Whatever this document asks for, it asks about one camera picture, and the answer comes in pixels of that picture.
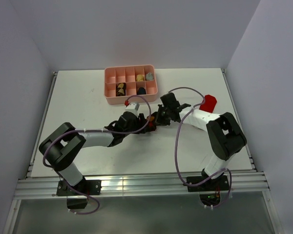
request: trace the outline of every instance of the gray floor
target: gray floor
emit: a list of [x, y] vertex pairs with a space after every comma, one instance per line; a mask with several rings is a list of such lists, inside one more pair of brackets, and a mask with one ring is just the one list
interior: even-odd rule
[[67, 212], [66, 200], [25, 200], [14, 234], [272, 234], [262, 193], [233, 194], [205, 210], [198, 195], [101, 198], [91, 215]]

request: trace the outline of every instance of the white wall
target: white wall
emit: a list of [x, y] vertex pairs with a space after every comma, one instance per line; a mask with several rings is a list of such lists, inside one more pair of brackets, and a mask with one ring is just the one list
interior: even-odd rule
[[261, 0], [227, 77], [255, 164], [293, 234], [293, 0]]
[[0, 233], [28, 168], [51, 78], [11, 3], [0, 0]]
[[54, 70], [227, 67], [259, 0], [11, 0]]

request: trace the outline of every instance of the pink tray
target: pink tray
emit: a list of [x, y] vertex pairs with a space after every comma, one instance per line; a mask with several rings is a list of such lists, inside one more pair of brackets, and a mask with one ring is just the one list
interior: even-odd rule
[[[154, 80], [145, 80], [149, 72], [153, 74]], [[143, 75], [144, 81], [136, 81], [137, 75]], [[126, 83], [126, 96], [116, 96], [116, 87], [119, 83]], [[104, 86], [104, 96], [110, 105], [123, 104], [128, 96], [136, 95], [140, 87], [145, 88], [146, 94], [141, 96], [147, 101], [155, 101], [157, 98], [157, 83], [152, 65], [108, 67], [104, 71]], [[133, 97], [130, 101], [143, 102], [138, 97]]]

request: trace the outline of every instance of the white tabletop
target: white tabletop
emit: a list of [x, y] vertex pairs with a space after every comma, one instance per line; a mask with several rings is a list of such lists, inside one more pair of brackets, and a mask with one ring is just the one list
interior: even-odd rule
[[[188, 86], [203, 95], [217, 99], [214, 113], [231, 112], [233, 105], [219, 68], [212, 69], [156, 69], [158, 99], [151, 103], [152, 112], [161, 103], [159, 97], [170, 89]], [[175, 91], [181, 104], [196, 104], [201, 98], [190, 90]], [[39, 144], [64, 122], [75, 128], [100, 129], [118, 120], [124, 105], [109, 105], [104, 97], [104, 71], [59, 71], [42, 129]], [[148, 114], [147, 106], [140, 105], [140, 113]], [[83, 175], [128, 175], [176, 172], [174, 142], [177, 123], [158, 127], [156, 132], [129, 135], [115, 147], [90, 147], [82, 149], [75, 164]], [[182, 172], [201, 171], [212, 154], [208, 134], [184, 124], [178, 148], [179, 167]], [[248, 153], [244, 147], [228, 166], [231, 170], [251, 170]], [[37, 150], [32, 177], [55, 176], [55, 172], [42, 164]]]

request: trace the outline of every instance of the red object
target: red object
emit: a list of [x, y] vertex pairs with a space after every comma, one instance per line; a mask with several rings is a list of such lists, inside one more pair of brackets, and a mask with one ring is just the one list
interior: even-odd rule
[[213, 113], [216, 103], [217, 100], [214, 96], [205, 95], [205, 103], [203, 105], [200, 105], [200, 110]]

